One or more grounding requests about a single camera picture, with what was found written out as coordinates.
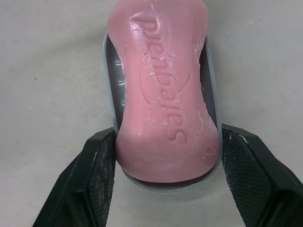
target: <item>clear plastic soap dish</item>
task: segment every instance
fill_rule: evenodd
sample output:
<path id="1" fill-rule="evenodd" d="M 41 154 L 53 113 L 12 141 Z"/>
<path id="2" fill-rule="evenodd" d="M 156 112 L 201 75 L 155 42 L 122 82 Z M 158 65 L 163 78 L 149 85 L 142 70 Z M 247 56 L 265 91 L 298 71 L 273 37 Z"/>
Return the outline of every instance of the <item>clear plastic soap dish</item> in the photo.
<path id="1" fill-rule="evenodd" d="M 114 129 L 118 134 L 125 106 L 125 80 L 122 70 L 121 60 L 106 33 L 103 42 L 103 57 L 106 69 L 107 87 L 109 91 L 110 106 Z M 206 174 L 201 177 L 177 183 L 151 183 L 135 179 L 125 173 L 128 179 L 136 185 L 155 192 L 181 192 L 193 188 L 204 182 L 219 166 L 222 157 L 222 124 L 219 112 L 218 95 L 216 81 L 214 77 L 214 69 L 212 57 L 209 49 L 207 37 L 205 39 L 204 48 L 200 56 L 200 81 L 202 85 L 203 98 L 207 111 L 215 123 L 221 141 L 221 151 L 217 163 Z"/>

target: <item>soap bar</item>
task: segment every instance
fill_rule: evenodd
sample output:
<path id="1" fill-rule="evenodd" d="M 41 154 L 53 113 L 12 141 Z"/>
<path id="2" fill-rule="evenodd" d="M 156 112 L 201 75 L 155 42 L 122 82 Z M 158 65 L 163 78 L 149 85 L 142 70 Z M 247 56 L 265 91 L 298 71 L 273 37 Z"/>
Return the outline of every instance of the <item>soap bar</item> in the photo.
<path id="1" fill-rule="evenodd" d="M 207 23 L 202 0 L 121 0 L 110 14 L 108 35 L 125 75 L 116 156 L 136 179 L 186 181 L 218 160 L 200 83 Z"/>

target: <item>embossed logo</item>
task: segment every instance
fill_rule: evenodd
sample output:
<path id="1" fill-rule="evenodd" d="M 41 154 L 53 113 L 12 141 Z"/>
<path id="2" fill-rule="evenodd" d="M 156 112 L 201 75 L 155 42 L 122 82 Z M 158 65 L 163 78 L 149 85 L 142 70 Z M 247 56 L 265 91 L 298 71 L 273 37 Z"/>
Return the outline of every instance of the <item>embossed logo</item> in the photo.
<path id="1" fill-rule="evenodd" d="M 152 71 L 150 75 L 155 77 L 160 89 L 157 97 L 158 104 L 167 110 L 167 127 L 166 136 L 169 141 L 176 141 L 179 137 L 184 143 L 187 143 L 187 134 L 184 131 L 184 121 L 181 113 L 180 102 L 177 99 L 177 94 L 182 92 L 186 87 L 190 73 L 176 77 L 173 73 L 175 69 L 181 67 L 181 64 L 173 56 L 165 52 L 161 33 L 159 31 L 159 23 L 153 17 L 134 17 L 134 23 L 140 28 L 140 32 L 144 37 L 146 53 L 142 57 L 140 65 L 140 87 L 142 95 L 147 104 L 151 104 L 150 98 L 143 85 L 144 67 L 150 64 Z"/>

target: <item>white surface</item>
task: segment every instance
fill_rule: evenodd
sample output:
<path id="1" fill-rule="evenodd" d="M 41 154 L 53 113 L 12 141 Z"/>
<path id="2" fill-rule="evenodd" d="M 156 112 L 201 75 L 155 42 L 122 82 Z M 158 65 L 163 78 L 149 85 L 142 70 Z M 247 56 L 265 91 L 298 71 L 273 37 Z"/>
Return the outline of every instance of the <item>white surface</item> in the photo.
<path id="1" fill-rule="evenodd" d="M 29 227 L 61 171 L 112 126 L 102 38 L 116 0 L 0 0 L 0 226 Z M 223 123 L 303 180 L 301 0 L 207 0 Z M 144 191 L 117 168 L 108 227 L 242 227 L 223 168 L 200 190 Z"/>

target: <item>soap residue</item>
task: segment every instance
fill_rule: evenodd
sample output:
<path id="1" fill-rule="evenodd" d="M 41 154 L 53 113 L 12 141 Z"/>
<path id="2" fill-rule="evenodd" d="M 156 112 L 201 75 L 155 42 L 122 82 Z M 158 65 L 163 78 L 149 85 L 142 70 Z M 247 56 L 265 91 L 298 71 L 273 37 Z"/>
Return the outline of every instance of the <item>soap residue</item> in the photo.
<path id="1" fill-rule="evenodd" d="M 201 117 L 200 110 L 198 110 L 198 115 L 199 115 L 199 119 L 200 119 L 200 122 L 201 122 L 201 128 L 202 128 L 202 131 L 203 131 L 204 124 L 203 124 L 203 118 Z"/>

